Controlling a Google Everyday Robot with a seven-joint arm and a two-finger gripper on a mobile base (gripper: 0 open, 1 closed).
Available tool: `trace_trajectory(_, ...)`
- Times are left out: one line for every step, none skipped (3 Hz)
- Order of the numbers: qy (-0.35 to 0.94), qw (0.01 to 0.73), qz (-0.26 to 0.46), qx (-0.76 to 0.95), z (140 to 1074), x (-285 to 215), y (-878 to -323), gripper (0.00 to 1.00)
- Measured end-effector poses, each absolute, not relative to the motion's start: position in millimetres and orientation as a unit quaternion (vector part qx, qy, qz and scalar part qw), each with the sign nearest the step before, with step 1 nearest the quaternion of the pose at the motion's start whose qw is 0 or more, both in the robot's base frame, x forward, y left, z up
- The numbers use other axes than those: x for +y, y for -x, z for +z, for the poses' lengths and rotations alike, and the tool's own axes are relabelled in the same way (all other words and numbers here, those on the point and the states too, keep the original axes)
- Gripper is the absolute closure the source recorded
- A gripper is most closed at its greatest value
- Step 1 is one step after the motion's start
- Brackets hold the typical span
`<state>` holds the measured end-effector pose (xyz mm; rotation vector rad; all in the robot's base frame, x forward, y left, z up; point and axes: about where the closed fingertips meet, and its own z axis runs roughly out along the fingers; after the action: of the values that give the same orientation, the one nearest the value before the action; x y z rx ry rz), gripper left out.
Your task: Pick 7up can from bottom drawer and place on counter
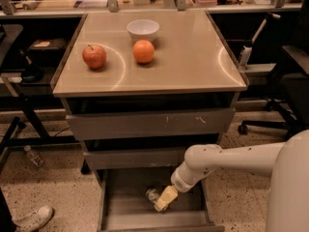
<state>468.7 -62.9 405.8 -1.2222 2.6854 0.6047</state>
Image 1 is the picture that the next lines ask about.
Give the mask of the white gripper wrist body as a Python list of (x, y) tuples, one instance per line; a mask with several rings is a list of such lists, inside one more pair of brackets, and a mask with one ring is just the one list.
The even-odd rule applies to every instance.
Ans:
[(191, 168), (185, 161), (171, 176), (172, 186), (178, 192), (188, 192), (202, 179), (202, 171)]

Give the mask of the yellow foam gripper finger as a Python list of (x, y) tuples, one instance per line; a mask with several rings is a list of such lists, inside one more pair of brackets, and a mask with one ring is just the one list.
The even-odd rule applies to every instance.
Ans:
[(168, 186), (160, 195), (160, 200), (163, 203), (171, 203), (178, 197), (178, 191), (175, 189), (174, 186)]
[(154, 208), (158, 211), (158, 212), (163, 212), (167, 209), (168, 204), (162, 200), (162, 199), (158, 199), (155, 203), (154, 203)]

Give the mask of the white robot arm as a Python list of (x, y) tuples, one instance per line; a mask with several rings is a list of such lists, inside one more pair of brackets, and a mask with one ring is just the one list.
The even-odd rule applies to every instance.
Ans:
[(162, 211), (216, 169), (269, 176), (266, 232), (309, 232), (309, 130), (285, 142), (223, 149), (193, 145), (154, 204)]

